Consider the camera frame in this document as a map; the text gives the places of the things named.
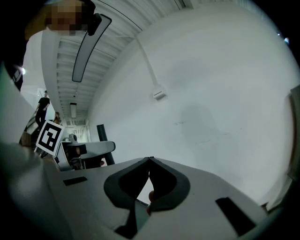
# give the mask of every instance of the ceiling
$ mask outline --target ceiling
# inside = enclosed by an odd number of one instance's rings
[[[70,103],[77,103],[75,122],[78,124],[85,123],[97,88],[121,51],[133,40],[132,37],[185,6],[182,0],[92,1],[96,5],[95,13],[110,17],[112,23],[96,44],[81,83],[72,81],[72,73],[84,35],[61,37],[57,54],[56,76],[61,109],[68,121],[71,118]]]

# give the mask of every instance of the black rectangular slot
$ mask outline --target black rectangular slot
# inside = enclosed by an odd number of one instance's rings
[[[223,211],[239,236],[244,235],[255,227],[255,224],[242,212],[229,197],[216,200],[217,205]]]
[[[66,186],[73,185],[79,182],[87,181],[85,177],[71,178],[64,180]]]

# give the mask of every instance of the black pole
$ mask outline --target black pole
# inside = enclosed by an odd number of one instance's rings
[[[98,131],[100,142],[107,141],[104,124],[97,125],[97,131]],[[113,165],[114,164],[114,159],[113,159],[113,155],[112,155],[111,152],[106,153],[103,156],[106,160],[107,165]]]

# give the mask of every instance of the person in black clothing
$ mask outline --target person in black clothing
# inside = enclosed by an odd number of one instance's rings
[[[0,63],[21,90],[23,83],[23,60],[26,45],[34,34],[49,29],[61,35],[75,35],[87,31],[92,22],[95,4],[91,0],[52,0],[49,1],[1,1],[2,49]]]
[[[37,105],[37,114],[36,114],[36,122],[39,126],[39,129],[41,130],[44,123],[45,123],[45,116],[47,113],[47,108],[50,105],[50,99],[47,98],[48,93],[45,91],[45,97],[42,97]]]

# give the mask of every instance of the white electrical box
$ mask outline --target white electrical box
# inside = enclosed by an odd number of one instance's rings
[[[156,100],[162,99],[164,96],[167,95],[165,88],[162,85],[158,85],[154,88],[152,92],[153,98]]]

